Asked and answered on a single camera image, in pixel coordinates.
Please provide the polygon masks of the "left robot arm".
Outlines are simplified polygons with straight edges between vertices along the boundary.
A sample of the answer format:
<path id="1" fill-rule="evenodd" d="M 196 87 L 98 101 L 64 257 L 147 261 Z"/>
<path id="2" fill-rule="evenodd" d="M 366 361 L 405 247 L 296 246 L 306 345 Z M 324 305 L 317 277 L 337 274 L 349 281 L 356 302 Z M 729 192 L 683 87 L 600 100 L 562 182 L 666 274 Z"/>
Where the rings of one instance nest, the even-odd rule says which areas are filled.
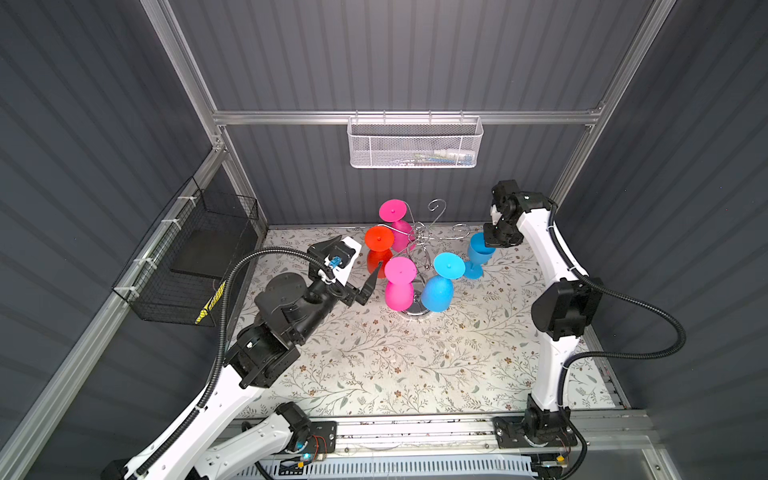
<path id="1" fill-rule="evenodd" d="M 362 246 L 336 236 L 302 252 L 274 246 L 258 249 L 238 262 L 237 275 L 251 261 L 288 255 L 309 265 L 306 276 L 287 272 L 272 278 L 256 296 L 258 314 L 231 341 L 228 318 L 219 324 L 218 347 L 205 388 L 148 447 L 127 460 L 108 464 L 103 479 L 231 479 L 260 460 L 287 452 L 302 457 L 312 423 L 293 402 L 279 405 L 259 424 L 227 441 L 218 439 L 231 421 L 259 399 L 300 357 L 300 347 L 337 304 L 364 305 L 377 275 L 364 285 L 349 276 Z"/>

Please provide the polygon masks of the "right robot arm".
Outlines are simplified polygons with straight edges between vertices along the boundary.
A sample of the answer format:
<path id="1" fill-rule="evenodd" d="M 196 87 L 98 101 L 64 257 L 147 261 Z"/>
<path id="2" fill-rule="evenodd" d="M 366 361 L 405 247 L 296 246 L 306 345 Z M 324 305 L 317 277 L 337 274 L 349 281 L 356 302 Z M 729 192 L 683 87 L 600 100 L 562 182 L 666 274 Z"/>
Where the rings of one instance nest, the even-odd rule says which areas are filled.
<path id="1" fill-rule="evenodd" d="M 687 340 L 682 324 L 666 311 L 629 295 L 612 290 L 578 263 L 557 223 L 558 205 L 546 195 L 524 191 L 514 180 L 503 180 L 492 188 L 491 220 L 483 226 L 487 247 L 511 248 L 529 244 L 541 268 L 546 289 L 530 308 L 539 333 L 537 378 L 528 395 L 519 431 L 533 446 L 546 446 L 570 428 L 566 408 L 566 386 L 570 367 L 586 358 L 653 360 L 680 351 Z M 576 352 L 580 338 L 591 325 L 603 297 L 644 309 L 676 332 L 671 346 L 649 353 Z"/>

